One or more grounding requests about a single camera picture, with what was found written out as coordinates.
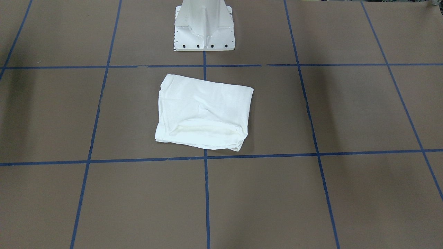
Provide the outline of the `white long-sleeve printed shirt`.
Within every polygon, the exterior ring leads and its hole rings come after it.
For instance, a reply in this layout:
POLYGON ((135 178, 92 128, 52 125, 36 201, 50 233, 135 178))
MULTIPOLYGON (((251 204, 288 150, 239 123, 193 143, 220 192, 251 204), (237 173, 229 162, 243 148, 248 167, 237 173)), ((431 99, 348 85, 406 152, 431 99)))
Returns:
POLYGON ((239 151, 248 136, 253 88, 168 74, 160 85, 155 140, 239 151))

